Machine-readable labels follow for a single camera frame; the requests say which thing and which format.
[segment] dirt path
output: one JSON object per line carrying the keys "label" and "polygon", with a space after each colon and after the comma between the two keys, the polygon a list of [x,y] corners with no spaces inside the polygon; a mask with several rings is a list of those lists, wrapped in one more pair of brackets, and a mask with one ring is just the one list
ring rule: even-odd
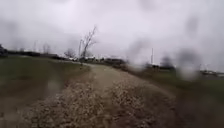
{"label": "dirt path", "polygon": [[128,73],[89,65],[91,72],[55,97],[21,110],[22,127],[171,128],[174,96]]}

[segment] tree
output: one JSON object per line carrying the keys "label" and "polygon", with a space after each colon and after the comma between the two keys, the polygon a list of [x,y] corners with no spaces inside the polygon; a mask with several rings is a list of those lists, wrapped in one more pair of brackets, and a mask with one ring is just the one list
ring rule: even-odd
{"label": "tree", "polygon": [[192,49],[182,49],[177,56],[177,69],[182,79],[196,80],[201,67],[200,56]]}
{"label": "tree", "polygon": [[75,51],[71,48],[69,48],[64,54],[67,58],[75,58]]}
{"label": "tree", "polygon": [[165,56],[162,58],[161,67],[163,69],[174,69],[172,60],[169,56]]}
{"label": "tree", "polygon": [[25,51],[25,48],[21,47],[21,48],[19,49],[19,51],[20,51],[20,52],[24,52],[24,51]]}
{"label": "tree", "polygon": [[0,44],[0,57],[6,55],[7,50]]}
{"label": "tree", "polygon": [[43,46],[43,53],[44,54],[50,54],[51,53],[51,47],[48,44],[44,44]]}
{"label": "tree", "polygon": [[93,54],[90,51],[85,52],[85,58],[92,57],[92,56],[93,56]]}
{"label": "tree", "polygon": [[96,33],[96,26],[93,28],[92,31],[90,31],[85,37],[84,39],[81,39],[80,41],[80,49],[81,46],[83,46],[83,49],[81,51],[80,57],[81,59],[85,59],[87,54],[88,54],[88,49],[90,48],[90,46],[92,46],[93,44],[96,43],[96,41],[93,39],[95,33]]}

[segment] utility pole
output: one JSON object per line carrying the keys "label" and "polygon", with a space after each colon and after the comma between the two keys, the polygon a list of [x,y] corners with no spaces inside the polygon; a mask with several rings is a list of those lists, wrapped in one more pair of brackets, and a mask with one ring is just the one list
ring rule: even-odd
{"label": "utility pole", "polygon": [[37,41],[34,42],[33,44],[33,51],[36,52],[36,45],[37,45]]}
{"label": "utility pole", "polygon": [[79,59],[81,58],[81,44],[82,43],[82,40],[79,42]]}
{"label": "utility pole", "polygon": [[151,65],[153,65],[153,56],[154,56],[154,54],[153,54],[153,48],[152,48]]}

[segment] overcast sky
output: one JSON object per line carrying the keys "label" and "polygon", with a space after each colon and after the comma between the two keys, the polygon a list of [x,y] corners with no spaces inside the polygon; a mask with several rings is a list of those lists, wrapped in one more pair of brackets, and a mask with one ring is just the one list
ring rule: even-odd
{"label": "overcast sky", "polygon": [[223,0],[0,0],[0,41],[10,49],[62,55],[78,51],[79,40],[97,25],[95,56],[135,58],[154,63],[191,49],[204,68],[224,71]]}

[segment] gray cloud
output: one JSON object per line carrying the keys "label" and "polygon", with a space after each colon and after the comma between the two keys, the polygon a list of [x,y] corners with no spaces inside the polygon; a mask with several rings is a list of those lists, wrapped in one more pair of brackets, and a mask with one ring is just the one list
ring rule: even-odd
{"label": "gray cloud", "polygon": [[155,63],[182,48],[198,52],[204,68],[223,70],[222,0],[0,0],[0,39],[7,48],[48,43],[62,54],[96,24],[91,51],[125,58],[139,38],[150,40]]}

